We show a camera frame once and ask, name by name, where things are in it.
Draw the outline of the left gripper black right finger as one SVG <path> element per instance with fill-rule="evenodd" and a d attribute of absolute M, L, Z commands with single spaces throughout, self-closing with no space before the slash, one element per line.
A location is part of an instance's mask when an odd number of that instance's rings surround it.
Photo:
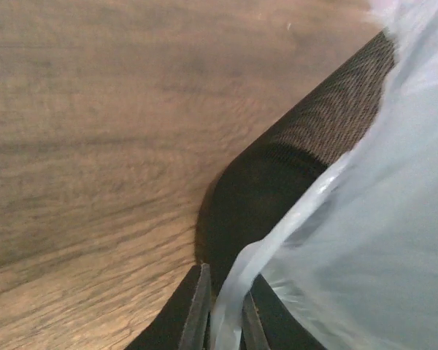
<path fill-rule="evenodd" d="M 242 349 L 321 350 L 324 346 L 290 314 L 263 276 L 245 296 Z"/>

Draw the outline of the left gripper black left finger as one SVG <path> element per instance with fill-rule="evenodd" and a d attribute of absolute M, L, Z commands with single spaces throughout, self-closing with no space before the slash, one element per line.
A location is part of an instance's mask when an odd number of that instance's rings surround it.
<path fill-rule="evenodd" d="M 209 346 L 210 267 L 194 265 L 157 317 L 126 350 L 197 350 Z"/>

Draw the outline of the light blue plastic trash bag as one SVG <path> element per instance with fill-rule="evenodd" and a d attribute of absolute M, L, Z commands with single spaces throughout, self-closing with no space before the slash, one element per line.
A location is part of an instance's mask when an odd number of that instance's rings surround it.
<path fill-rule="evenodd" d="M 212 347 L 237 349 L 262 273 L 328 349 L 438 349 L 438 1 L 373 1 L 394 43 L 377 116 L 235 260 Z"/>

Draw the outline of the black mesh trash bin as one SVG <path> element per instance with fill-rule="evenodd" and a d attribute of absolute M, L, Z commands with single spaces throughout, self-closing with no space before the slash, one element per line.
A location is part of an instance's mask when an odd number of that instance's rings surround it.
<path fill-rule="evenodd" d="M 233 159 L 210 183 L 196 259 L 219 292 L 239 252 L 261 240 L 377 114 L 393 45 L 377 34 Z"/>

